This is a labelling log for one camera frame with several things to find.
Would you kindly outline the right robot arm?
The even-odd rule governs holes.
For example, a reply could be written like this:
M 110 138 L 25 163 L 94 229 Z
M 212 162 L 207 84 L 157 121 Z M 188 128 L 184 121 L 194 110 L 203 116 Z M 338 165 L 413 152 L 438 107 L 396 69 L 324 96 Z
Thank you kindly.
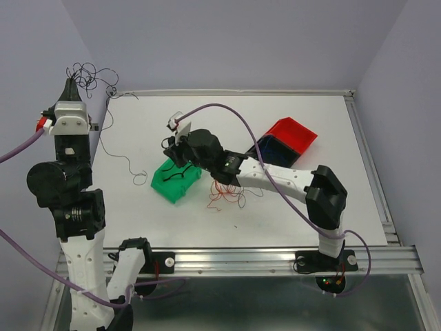
M 206 129 L 175 134 L 165 141 L 164 154 L 179 168 L 190 163 L 221 184 L 277 192 L 287 203 L 293 199 L 304 203 L 307 214 L 303 219 L 319 234 L 319 265 L 332 269 L 342 261 L 342 214 L 348 193 L 329 167 L 294 170 L 263 163 L 224 149 Z

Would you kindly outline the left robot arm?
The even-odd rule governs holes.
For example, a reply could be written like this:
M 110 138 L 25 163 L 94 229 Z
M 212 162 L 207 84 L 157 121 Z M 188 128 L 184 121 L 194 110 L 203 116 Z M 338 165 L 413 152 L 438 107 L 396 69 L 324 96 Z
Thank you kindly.
M 90 190 L 90 116 L 73 78 L 58 101 L 42 114 L 41 127 L 54 137 L 55 160 L 34 165 L 27 185 L 40 208 L 47 208 L 68 264 L 71 330 L 131 330 L 130 303 L 139 272 L 153 265 L 146 238 L 126 239 L 107 280 L 103 264 L 105 204 L 100 189 Z

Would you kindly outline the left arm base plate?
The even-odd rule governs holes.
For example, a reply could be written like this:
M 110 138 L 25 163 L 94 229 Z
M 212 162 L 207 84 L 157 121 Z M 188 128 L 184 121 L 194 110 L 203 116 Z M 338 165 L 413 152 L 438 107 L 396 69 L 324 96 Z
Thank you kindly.
M 141 274 L 173 274 L 175 264 L 174 252 L 153 252 L 150 261 L 141 268 Z

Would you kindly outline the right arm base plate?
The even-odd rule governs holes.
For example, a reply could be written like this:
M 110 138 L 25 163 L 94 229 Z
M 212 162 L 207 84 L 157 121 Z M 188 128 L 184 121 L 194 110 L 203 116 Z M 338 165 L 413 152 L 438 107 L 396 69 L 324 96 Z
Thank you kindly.
M 353 250 L 344 249 L 339 257 L 328 257 L 317 250 L 300 250 L 295 253 L 293 269 L 300 274 L 317 272 L 358 271 Z

